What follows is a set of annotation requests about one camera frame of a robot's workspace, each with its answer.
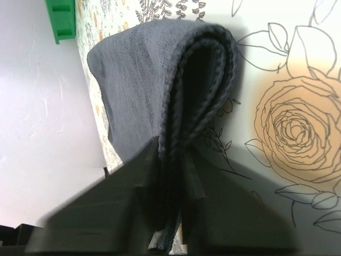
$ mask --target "orange rose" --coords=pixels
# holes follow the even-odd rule
[[[257,106],[255,129],[277,174],[341,196],[341,82],[310,71],[313,78],[274,82]]]

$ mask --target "textured white surface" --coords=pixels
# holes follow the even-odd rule
[[[55,44],[44,0],[0,5],[0,225],[35,225],[105,161],[76,41]]]

